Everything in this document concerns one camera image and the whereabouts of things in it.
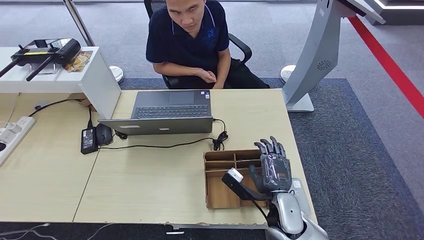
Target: touchpad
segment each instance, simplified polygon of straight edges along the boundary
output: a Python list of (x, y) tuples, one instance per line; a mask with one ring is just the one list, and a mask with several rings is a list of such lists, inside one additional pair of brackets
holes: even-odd
[(195, 101), (195, 93), (193, 91), (170, 92), (170, 105), (192, 105)]

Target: computer mouse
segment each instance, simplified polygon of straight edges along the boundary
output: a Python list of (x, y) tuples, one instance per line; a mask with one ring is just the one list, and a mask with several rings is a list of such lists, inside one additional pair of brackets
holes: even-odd
[(102, 123), (95, 127), (95, 135), (98, 145), (108, 145), (112, 142), (112, 129)]

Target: dark blue carpet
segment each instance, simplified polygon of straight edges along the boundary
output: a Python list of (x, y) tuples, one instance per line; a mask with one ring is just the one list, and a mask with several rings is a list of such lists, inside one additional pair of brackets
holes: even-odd
[[(273, 88), (283, 86), (278, 78), (263, 80)], [(120, 86), (124, 90), (166, 88), (161, 78), (128, 78)], [(315, 111), (289, 117), (316, 216), (330, 238), (424, 239), (423, 213), (346, 79), (324, 79), (309, 95)], [(35, 225), (0, 223), (0, 232)], [(39, 232), (58, 240), (83, 240), (99, 226), (54, 223)], [(263, 230), (184, 229), (184, 235), (166, 235), (170, 230), (165, 225), (115, 224), (94, 240), (265, 239)], [(21, 239), (37, 238), (28, 234)]]

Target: speaker grille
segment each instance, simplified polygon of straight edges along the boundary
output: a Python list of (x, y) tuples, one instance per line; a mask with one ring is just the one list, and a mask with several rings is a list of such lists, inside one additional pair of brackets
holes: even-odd
[(331, 61), (329, 60), (323, 60), (320, 63), (318, 63), (318, 65), (316, 66), (316, 68), (320, 71), (324, 71), (326, 69), (328, 69), (331, 65)]

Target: white round base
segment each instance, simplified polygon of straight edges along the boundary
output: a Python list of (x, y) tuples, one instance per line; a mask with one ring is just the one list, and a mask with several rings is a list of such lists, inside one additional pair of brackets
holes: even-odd
[(292, 72), (295, 70), (296, 65), (288, 65), (282, 68), (280, 77), (281, 81), (285, 84), (287, 80), (289, 80), (290, 76), (292, 75)]
[(112, 71), (113, 76), (115, 77), (115, 80), (118, 84), (124, 80), (124, 71), (119, 66), (109, 66), (110, 70)]

